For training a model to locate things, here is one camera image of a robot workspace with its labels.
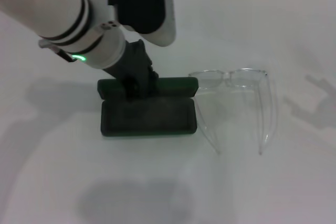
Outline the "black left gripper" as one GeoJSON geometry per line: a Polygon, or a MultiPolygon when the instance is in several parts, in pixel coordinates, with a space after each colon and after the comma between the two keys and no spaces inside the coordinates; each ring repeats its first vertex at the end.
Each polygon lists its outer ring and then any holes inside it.
{"type": "Polygon", "coordinates": [[[153,70],[152,60],[148,56],[143,40],[126,42],[121,58],[104,72],[118,80],[122,80],[125,97],[128,101],[140,98],[137,80],[143,79],[143,95],[151,95],[156,91],[159,75],[153,70]]]}

